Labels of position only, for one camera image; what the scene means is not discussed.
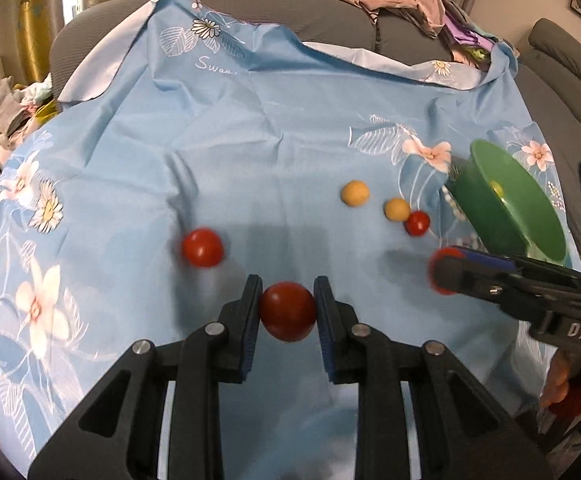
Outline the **person right hand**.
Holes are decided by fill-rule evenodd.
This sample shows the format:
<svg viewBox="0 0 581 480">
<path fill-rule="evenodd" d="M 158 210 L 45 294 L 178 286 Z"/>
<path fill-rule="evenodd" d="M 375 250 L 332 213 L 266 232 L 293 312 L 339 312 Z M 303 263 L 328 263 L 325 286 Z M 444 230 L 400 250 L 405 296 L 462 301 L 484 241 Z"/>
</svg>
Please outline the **person right hand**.
<svg viewBox="0 0 581 480">
<path fill-rule="evenodd" d="M 566 351 L 557 350 L 551 359 L 551 365 L 540 395 L 542 408 L 548 408 L 566 399 L 570 388 L 572 369 L 573 359 Z"/>
</svg>

